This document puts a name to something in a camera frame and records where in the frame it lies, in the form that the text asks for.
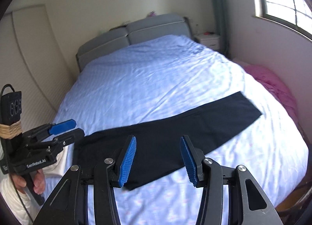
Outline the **left human hand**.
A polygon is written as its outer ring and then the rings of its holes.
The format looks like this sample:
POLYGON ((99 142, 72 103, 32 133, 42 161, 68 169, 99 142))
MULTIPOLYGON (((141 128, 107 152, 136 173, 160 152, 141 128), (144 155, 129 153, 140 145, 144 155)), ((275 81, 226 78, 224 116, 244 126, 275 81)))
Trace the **left human hand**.
MULTIPOLYGON (((15 173, 12 174, 11 176, 12 176, 12 180, 16 189, 20 193, 24 194, 25 193, 24 189, 27 186, 26 180, 22 176, 17 175, 15 173)), ((43 169, 37 170, 37 172, 32 175, 32 181, 34 184, 34 187, 33 187, 34 192, 36 194, 42 194, 45 191, 45 185, 46 185, 43 169)))

